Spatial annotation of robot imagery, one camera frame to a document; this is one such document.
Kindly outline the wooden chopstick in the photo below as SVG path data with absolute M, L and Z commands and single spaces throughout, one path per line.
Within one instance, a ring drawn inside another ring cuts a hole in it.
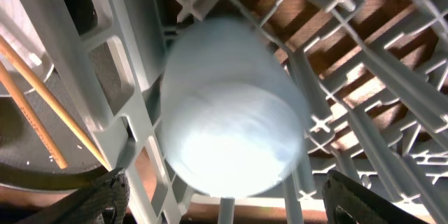
M 1 64 L 1 83 L 28 120 L 48 152 L 52 155 L 58 167 L 60 169 L 66 169 L 68 167 L 66 159 L 3 64 Z
M 15 52 L 8 42 L 1 36 L 1 53 L 18 70 L 24 79 L 37 91 L 50 108 L 59 116 L 66 126 L 78 137 L 84 146 L 93 154 L 96 159 L 107 169 L 111 167 L 107 164 L 94 142 L 83 131 L 81 126 L 69 115 L 67 110 L 61 105 L 57 98 L 45 86 L 43 81 L 29 68 L 24 60 Z

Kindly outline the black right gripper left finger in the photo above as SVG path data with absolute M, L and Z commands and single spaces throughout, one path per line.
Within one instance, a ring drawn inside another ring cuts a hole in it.
M 17 224 L 93 223 L 105 212 L 110 222 L 122 224 L 130 200 L 125 172 L 115 168 L 51 206 L 19 220 Z

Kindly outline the blue cup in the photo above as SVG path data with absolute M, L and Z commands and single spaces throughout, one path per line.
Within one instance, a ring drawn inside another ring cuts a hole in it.
M 263 193 L 305 153 L 309 106 L 247 22 L 186 28 L 169 49 L 160 94 L 164 158 L 206 195 Z

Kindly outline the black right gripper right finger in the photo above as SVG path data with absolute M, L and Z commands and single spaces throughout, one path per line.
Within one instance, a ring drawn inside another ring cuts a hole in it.
M 335 170 L 327 173 L 322 194 L 331 224 L 425 223 Z

